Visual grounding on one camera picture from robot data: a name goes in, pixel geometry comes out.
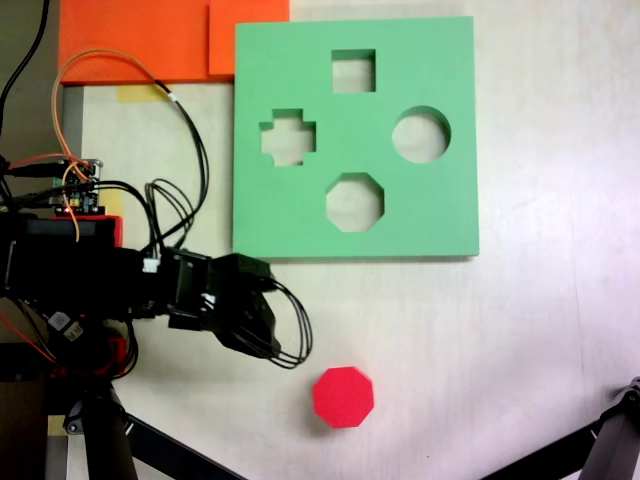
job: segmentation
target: orange surface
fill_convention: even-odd
[[[233,81],[236,24],[288,22],[289,0],[211,0],[209,75],[216,82]]]
[[[61,0],[58,66],[87,48],[123,50],[165,82],[208,80],[210,0]],[[63,83],[149,83],[110,56],[80,60]]]
[[[82,50],[115,48],[137,57],[165,83],[233,81],[236,23],[288,19],[289,0],[60,0],[58,67]],[[105,55],[80,60],[62,83],[150,79]]]

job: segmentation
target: red octagonal block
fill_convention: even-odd
[[[373,384],[355,367],[330,368],[313,386],[313,408],[333,428],[357,427],[373,409]]]

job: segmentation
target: green shape sorter board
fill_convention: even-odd
[[[371,58],[372,91],[334,93],[332,61]],[[263,258],[477,255],[473,19],[470,17],[237,27],[233,247]],[[315,151],[276,166],[261,133],[297,112],[315,126]],[[412,163],[392,142],[397,122],[429,113],[445,153]],[[382,217],[345,232],[327,193],[366,177]]]

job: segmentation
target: white table surface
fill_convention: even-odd
[[[116,382],[123,404],[252,480],[473,480],[597,418],[640,373],[640,2],[291,8],[294,21],[475,17],[480,256],[276,263],[313,322],[308,363],[287,372],[211,334],[168,330],[166,318],[140,321],[138,367]],[[222,255],[233,87],[175,91],[211,158],[187,247]],[[105,162],[105,178],[142,188],[165,176],[195,193],[193,146],[168,104],[93,87],[83,109],[81,153]],[[125,242],[141,247],[147,227],[128,202]],[[293,341],[290,312],[275,307],[278,336]],[[331,431],[310,387],[343,365],[373,379],[376,407],[359,428]],[[83,478],[74,442],[69,478]],[[164,477],[141,473],[152,478]]]

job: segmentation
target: red wire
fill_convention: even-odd
[[[35,348],[38,352],[40,352],[40,354],[46,358],[47,360],[49,360],[51,363],[53,363],[54,365],[56,364],[56,361],[51,358],[49,355],[47,355],[47,353],[42,350],[40,347],[38,347],[35,343],[33,343],[33,341],[27,337],[25,334],[23,334],[20,330],[18,330],[16,327],[14,327],[11,322],[9,320],[7,320],[7,318],[2,315],[0,313],[0,320],[2,321],[2,323],[4,323],[6,325],[6,327],[11,330],[13,333],[15,333],[16,335],[18,335],[21,339],[23,339],[25,342],[27,342],[29,345],[31,345],[33,348]]]

